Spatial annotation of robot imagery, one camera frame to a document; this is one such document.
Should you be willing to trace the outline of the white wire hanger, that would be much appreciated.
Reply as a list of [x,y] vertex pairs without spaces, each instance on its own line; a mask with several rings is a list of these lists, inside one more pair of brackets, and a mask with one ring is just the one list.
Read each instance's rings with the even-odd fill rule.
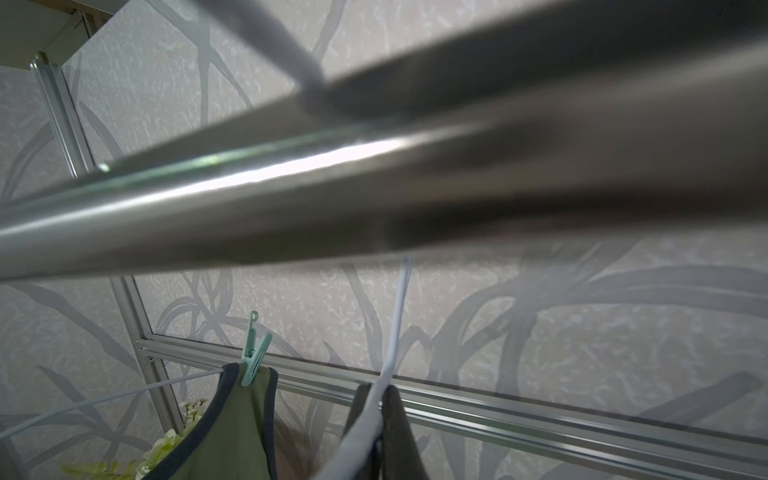
[[328,460],[315,479],[353,479],[366,464],[382,432],[383,417],[380,412],[380,403],[396,367],[401,321],[412,265],[413,261],[410,257],[403,258],[399,270],[387,354],[379,378],[369,390],[361,414],[342,439],[338,451]]
[[159,382],[147,384],[147,385],[144,385],[144,386],[139,387],[139,388],[134,388],[134,389],[131,389],[131,390],[126,390],[126,391],[123,391],[123,392],[120,392],[120,393],[115,393],[115,394],[111,394],[111,395],[107,395],[107,396],[102,396],[102,397],[95,398],[95,399],[80,400],[80,401],[77,401],[77,402],[67,406],[67,407],[62,407],[62,408],[58,408],[58,409],[54,409],[54,410],[49,410],[47,412],[41,413],[41,414],[39,414],[37,416],[34,416],[34,417],[32,417],[32,418],[30,418],[28,420],[25,420],[25,421],[21,422],[18,425],[15,425],[15,426],[7,429],[7,430],[4,430],[1,433],[1,440],[4,441],[4,440],[6,440],[6,439],[8,439],[8,438],[10,438],[10,437],[20,433],[20,432],[23,432],[23,431],[25,431],[25,430],[27,430],[29,428],[32,428],[32,427],[37,426],[39,424],[42,424],[43,422],[47,421],[48,419],[53,418],[53,417],[58,416],[58,415],[69,413],[69,412],[75,411],[75,410],[81,410],[81,409],[86,408],[86,407],[96,406],[96,405],[99,405],[99,404],[102,404],[102,403],[111,402],[113,400],[121,399],[123,397],[134,396],[134,395],[141,395],[144,392],[150,391],[150,390],[153,390],[153,389],[158,389],[158,388],[162,388],[162,387],[166,387],[166,386],[171,386],[171,385],[174,385],[174,384],[181,383],[183,381],[195,380],[195,379],[198,379],[198,378],[203,378],[203,377],[211,376],[211,375],[214,375],[214,374],[220,374],[222,372],[223,372],[223,369],[222,368],[218,368],[218,369],[214,369],[214,370],[210,370],[210,371],[205,371],[205,372],[201,372],[201,373],[195,373],[195,374],[191,374],[191,375],[187,375],[187,376],[183,376],[183,377],[178,377],[178,378],[174,378],[174,379],[168,379],[168,380],[164,380],[164,381],[159,381]]

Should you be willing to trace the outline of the olive green tank top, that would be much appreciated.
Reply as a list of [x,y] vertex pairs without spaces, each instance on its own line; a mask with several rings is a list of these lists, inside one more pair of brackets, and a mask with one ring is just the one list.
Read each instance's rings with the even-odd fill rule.
[[223,366],[201,420],[146,475],[148,479],[275,479],[278,372],[260,367],[244,387],[243,364]]

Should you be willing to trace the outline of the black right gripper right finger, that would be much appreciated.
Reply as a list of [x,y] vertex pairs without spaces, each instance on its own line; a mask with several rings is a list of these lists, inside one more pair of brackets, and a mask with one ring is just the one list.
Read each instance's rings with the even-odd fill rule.
[[389,385],[382,399],[382,478],[427,480],[399,390]]

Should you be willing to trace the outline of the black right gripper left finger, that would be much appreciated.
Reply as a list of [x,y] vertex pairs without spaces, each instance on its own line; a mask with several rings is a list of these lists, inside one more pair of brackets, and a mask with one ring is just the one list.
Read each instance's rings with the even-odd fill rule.
[[346,421],[341,443],[342,479],[378,479],[381,438],[376,383],[359,386]]

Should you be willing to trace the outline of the green clothespin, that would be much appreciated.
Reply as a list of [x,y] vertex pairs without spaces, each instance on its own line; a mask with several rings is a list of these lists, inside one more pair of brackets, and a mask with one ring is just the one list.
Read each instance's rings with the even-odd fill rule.
[[257,327],[258,320],[259,313],[252,311],[246,329],[245,345],[241,354],[241,362],[245,365],[240,381],[242,387],[248,387],[254,381],[273,339],[273,334],[269,331],[260,334],[260,330]]

